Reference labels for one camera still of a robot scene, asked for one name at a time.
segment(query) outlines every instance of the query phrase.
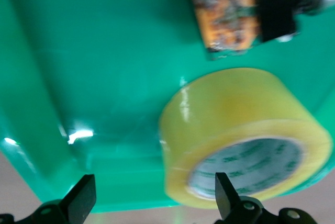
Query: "green tray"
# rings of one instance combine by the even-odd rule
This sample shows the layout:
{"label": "green tray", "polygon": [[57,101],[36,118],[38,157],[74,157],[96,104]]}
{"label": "green tray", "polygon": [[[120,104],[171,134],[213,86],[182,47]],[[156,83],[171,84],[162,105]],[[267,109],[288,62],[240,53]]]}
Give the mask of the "green tray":
{"label": "green tray", "polygon": [[[272,72],[335,137],[334,9],[301,35],[207,61],[189,0],[0,0],[0,148],[41,199],[97,180],[95,212],[173,206],[158,118],[185,82]],[[92,137],[68,135],[90,130]],[[298,191],[325,176],[334,158]]]}

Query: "tape roll core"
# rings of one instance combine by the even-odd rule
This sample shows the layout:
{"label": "tape roll core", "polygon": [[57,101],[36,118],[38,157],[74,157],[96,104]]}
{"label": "tape roll core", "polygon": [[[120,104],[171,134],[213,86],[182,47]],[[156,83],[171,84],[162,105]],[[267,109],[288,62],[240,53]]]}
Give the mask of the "tape roll core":
{"label": "tape roll core", "polygon": [[193,207],[217,208],[214,174],[259,200],[303,183],[328,160],[332,140],[269,72],[238,68],[184,86],[161,119],[165,191]]}

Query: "roll of tape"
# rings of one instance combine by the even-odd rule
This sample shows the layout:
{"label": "roll of tape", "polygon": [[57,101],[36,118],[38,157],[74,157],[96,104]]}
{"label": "roll of tape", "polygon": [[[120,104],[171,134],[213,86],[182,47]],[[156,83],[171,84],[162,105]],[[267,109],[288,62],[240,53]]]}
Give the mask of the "roll of tape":
{"label": "roll of tape", "polygon": [[161,119],[166,193],[217,208],[216,172],[240,195],[265,200],[303,183],[328,160],[332,140],[278,78],[239,68],[184,86]]}

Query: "electronic component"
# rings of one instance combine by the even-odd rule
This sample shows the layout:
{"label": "electronic component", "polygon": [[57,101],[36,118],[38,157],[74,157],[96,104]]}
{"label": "electronic component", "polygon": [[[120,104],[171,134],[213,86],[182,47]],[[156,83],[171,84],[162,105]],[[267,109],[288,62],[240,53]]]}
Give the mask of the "electronic component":
{"label": "electronic component", "polygon": [[296,14],[317,14],[334,0],[192,0],[212,60],[297,34]]}

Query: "black mount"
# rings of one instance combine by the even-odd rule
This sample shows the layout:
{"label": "black mount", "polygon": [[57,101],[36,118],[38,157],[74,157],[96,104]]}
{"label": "black mount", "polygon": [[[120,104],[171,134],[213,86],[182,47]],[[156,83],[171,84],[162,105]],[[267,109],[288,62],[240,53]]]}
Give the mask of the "black mount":
{"label": "black mount", "polygon": [[264,209],[257,199],[240,197],[226,173],[216,173],[215,199],[222,217],[215,224],[317,224],[300,209],[283,208],[276,216]]}
{"label": "black mount", "polygon": [[13,215],[1,214],[0,224],[83,224],[95,202],[95,177],[84,175],[62,200],[42,204],[20,221],[14,221]]}

